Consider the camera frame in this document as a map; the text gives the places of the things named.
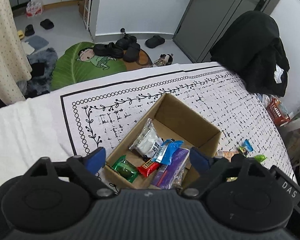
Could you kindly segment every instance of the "sneaker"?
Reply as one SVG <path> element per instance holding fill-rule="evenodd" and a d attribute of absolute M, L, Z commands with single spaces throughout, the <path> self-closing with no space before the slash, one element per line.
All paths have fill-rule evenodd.
<path fill-rule="evenodd" d="M 156 60 L 150 67 L 162 67 L 172 64 L 173 54 L 161 54 L 160 58 Z"/>

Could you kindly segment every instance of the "ribbed gray surface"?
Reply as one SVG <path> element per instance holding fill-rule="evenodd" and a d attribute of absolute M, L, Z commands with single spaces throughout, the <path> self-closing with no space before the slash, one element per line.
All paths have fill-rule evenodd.
<path fill-rule="evenodd" d="M 195 200 L 174 190 L 122 190 L 110 200 L 96 203 L 80 223 L 62 232 L 30 235 L 12 232 L 8 240 L 291 240 L 284 230 L 246 234 L 232 231 L 210 218 Z"/>

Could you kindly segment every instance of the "green leaf-shaped mat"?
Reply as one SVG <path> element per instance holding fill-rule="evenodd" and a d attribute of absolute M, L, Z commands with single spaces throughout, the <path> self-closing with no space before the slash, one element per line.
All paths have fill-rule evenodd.
<path fill-rule="evenodd" d="M 52 73 L 51 91 L 127 71 L 124 62 L 119 59 L 94 55 L 93 46 L 91 42 L 80 42 L 66 50 Z"/>

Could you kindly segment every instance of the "red snack package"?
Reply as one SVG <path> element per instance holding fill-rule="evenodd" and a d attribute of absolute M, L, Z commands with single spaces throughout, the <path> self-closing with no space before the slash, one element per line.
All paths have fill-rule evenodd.
<path fill-rule="evenodd" d="M 160 163 L 153 162 L 151 159 L 140 167 L 137 167 L 138 171 L 145 177 L 148 177 L 152 172 L 160 167 Z"/>

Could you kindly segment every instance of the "gray door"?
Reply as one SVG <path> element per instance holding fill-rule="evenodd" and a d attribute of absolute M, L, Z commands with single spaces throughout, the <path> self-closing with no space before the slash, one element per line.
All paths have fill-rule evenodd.
<path fill-rule="evenodd" d="M 175 43 L 193 62 L 210 61 L 209 50 L 223 33 L 260 0 L 192 0 L 174 36 Z"/>

